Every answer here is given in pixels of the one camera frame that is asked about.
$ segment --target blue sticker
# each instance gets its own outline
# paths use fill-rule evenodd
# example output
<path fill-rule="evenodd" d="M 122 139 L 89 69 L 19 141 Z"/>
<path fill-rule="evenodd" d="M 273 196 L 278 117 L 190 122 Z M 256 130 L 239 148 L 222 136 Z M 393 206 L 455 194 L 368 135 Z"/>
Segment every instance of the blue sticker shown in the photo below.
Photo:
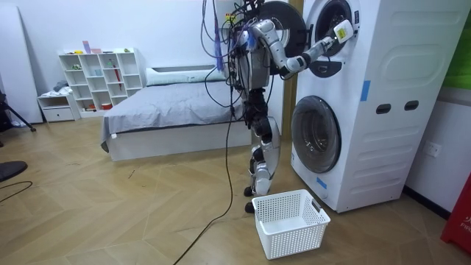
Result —
<path fill-rule="evenodd" d="M 327 184 L 324 183 L 321 179 L 317 178 L 318 184 L 320 184 L 323 188 L 327 189 Z"/>
<path fill-rule="evenodd" d="M 363 90 L 361 90 L 360 101 L 366 101 L 366 99 L 368 99 L 368 91 L 369 91 L 369 84 L 370 83 L 371 83 L 370 80 L 365 80 L 363 82 Z"/>

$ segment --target white bed frame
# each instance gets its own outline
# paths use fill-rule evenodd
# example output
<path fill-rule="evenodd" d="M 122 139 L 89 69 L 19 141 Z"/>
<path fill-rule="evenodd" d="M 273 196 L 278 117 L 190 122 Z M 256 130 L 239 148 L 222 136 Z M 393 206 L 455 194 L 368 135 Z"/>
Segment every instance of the white bed frame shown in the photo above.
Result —
<path fill-rule="evenodd" d="M 111 160 L 148 158 L 226 147 L 228 123 L 124 132 L 108 138 Z M 252 131 L 243 121 L 230 125 L 229 147 L 252 143 Z"/>

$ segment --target drawer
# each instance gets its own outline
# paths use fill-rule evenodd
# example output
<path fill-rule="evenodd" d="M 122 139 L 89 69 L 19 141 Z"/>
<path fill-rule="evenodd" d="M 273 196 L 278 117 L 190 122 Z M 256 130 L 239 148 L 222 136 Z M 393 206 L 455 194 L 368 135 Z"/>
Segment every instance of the drawer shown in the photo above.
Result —
<path fill-rule="evenodd" d="M 74 120 L 74 115 L 72 115 L 72 110 L 69 107 L 43 110 L 44 116 L 48 122 L 51 121 L 70 121 Z"/>

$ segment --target round glass door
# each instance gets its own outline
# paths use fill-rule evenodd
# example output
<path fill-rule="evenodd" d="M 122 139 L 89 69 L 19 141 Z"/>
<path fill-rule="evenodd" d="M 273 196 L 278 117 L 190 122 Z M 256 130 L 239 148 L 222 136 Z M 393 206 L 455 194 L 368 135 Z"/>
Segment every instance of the round glass door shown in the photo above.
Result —
<path fill-rule="evenodd" d="M 291 123 L 294 148 L 302 164 L 315 173 L 331 170 L 340 156 L 341 137 L 335 114 L 318 96 L 301 99 Z"/>
<path fill-rule="evenodd" d="M 314 36 L 316 41 L 323 39 L 330 34 L 330 30 L 337 26 L 343 20 L 348 19 L 352 22 L 352 13 L 350 6 L 345 0 L 330 0 L 321 10 L 317 19 Z M 324 54 L 331 57 L 340 52 L 345 43 L 334 45 Z"/>

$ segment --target plastic basket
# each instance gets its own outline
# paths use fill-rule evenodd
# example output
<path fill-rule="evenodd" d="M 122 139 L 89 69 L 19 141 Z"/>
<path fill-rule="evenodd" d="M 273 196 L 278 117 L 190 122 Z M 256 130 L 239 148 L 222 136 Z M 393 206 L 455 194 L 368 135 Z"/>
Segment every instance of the plastic basket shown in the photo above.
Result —
<path fill-rule="evenodd" d="M 302 189 L 252 199 L 255 225 L 266 258 L 280 258 L 321 246 L 329 216 Z"/>

